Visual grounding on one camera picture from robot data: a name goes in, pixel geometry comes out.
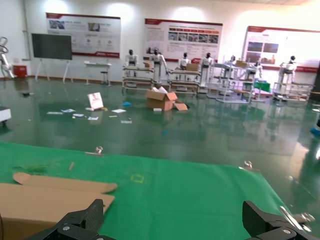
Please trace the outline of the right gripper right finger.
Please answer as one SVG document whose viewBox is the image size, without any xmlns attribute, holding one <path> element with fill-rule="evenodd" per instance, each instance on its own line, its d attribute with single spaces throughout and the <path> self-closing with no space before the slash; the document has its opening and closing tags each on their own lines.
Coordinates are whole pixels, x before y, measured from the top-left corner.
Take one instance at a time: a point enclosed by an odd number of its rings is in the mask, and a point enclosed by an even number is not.
<svg viewBox="0 0 320 240">
<path fill-rule="evenodd" d="M 242 204 L 242 224 L 251 240 L 317 240 L 307 223 L 315 218 L 306 212 L 290 214 L 283 206 L 280 215 L 259 209 L 252 201 Z"/>
</svg>

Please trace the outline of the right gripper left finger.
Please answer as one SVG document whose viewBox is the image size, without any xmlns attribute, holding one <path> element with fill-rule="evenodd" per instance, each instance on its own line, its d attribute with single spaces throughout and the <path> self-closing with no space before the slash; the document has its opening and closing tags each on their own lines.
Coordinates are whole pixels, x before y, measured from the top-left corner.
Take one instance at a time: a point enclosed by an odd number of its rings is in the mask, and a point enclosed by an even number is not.
<svg viewBox="0 0 320 240">
<path fill-rule="evenodd" d="M 95 199 L 92 204 L 79 211 L 67 213 L 56 225 L 29 236 L 28 240 L 109 240 L 100 235 L 104 223 L 104 203 Z"/>
</svg>

